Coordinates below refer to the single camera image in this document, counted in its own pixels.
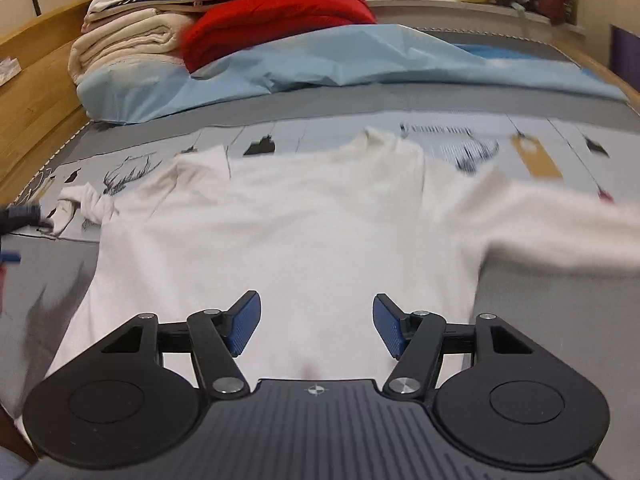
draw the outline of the red blanket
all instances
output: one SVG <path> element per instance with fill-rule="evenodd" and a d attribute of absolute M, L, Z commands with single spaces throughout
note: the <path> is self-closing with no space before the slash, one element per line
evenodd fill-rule
<path fill-rule="evenodd" d="M 340 25 L 376 23 L 364 0 L 232 0 L 210 9 L 182 37 L 189 72 L 243 48 Z"/>

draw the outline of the circular pad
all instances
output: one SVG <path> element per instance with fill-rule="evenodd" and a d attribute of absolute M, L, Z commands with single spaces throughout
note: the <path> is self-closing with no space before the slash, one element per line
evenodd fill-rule
<path fill-rule="evenodd" d="M 522 424 L 542 424 L 560 415 L 562 396 L 546 384 L 513 381 L 494 388 L 491 407 L 507 420 Z"/>
<path fill-rule="evenodd" d="M 35 447 L 58 462 L 108 469 L 143 462 L 193 427 L 198 396 L 178 374 L 126 354 L 71 362 L 24 405 Z"/>
<path fill-rule="evenodd" d="M 607 402 L 593 384 L 555 359 L 519 355 L 450 378 L 433 413 L 467 452 L 524 469 L 591 457 L 609 427 Z"/>

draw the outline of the wooden bed frame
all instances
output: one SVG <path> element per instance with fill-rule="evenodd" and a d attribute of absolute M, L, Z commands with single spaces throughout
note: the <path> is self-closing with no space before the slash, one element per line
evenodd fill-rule
<path fill-rule="evenodd" d="M 0 38 L 0 59 L 17 57 L 22 73 L 0 87 L 0 203 L 9 203 L 31 177 L 88 121 L 66 71 L 91 0 L 79 0 Z M 604 81 L 619 86 L 640 112 L 640 94 L 591 57 L 554 45 Z"/>

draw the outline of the stack of folded clothes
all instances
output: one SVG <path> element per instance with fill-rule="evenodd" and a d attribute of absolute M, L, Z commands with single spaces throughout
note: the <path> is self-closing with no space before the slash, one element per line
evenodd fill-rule
<path fill-rule="evenodd" d="M 256 44 L 363 23 L 375 23 L 363 0 L 93 0 L 68 68 L 76 84 L 132 58 L 184 62 L 194 72 Z"/>

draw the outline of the metal screw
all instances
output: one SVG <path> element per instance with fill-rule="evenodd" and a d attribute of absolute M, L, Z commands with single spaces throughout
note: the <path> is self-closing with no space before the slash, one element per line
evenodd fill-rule
<path fill-rule="evenodd" d="M 221 394 L 236 394 L 244 388 L 244 383 L 235 377 L 220 377 L 213 381 L 213 389 Z"/>
<path fill-rule="evenodd" d="M 396 377 L 389 383 L 389 388 L 396 394 L 412 394 L 420 389 L 420 383 L 411 377 Z"/>

